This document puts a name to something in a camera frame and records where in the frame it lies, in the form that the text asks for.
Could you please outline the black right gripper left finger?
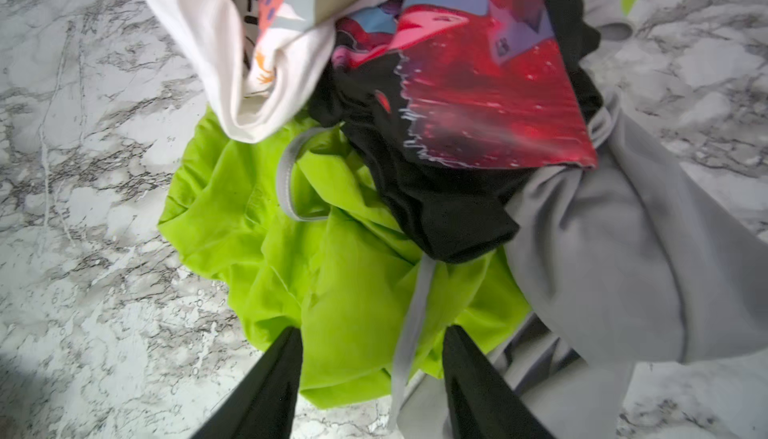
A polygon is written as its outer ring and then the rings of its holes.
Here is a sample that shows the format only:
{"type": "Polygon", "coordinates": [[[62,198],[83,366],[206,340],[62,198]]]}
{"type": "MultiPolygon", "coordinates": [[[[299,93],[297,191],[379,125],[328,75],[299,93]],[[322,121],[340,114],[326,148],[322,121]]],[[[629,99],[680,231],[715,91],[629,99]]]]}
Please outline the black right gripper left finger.
{"type": "Polygon", "coordinates": [[[192,438],[290,438],[302,358],[300,330],[284,329],[192,438]]]}

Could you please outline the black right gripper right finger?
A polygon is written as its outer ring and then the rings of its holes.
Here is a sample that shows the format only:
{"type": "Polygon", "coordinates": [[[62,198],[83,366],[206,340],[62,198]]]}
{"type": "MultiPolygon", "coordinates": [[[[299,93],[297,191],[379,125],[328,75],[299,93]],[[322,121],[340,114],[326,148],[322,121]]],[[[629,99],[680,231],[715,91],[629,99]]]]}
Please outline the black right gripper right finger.
{"type": "Polygon", "coordinates": [[[458,325],[445,332],[442,363],[454,438],[553,439],[458,325]]]}

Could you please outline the lime green cloth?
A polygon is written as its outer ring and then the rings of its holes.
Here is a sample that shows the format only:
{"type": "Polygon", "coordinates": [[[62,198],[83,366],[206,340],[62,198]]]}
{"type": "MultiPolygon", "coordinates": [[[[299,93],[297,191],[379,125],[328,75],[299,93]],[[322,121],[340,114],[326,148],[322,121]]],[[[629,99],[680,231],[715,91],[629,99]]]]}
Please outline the lime green cloth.
{"type": "Polygon", "coordinates": [[[504,251],[519,224],[475,259],[430,257],[310,99],[256,144],[227,137],[213,112],[201,118],[159,221],[183,265],[227,286],[256,348],[300,330],[299,390],[320,408],[381,398],[415,372],[440,377],[451,326],[482,351],[501,345],[531,310],[504,251]]]}

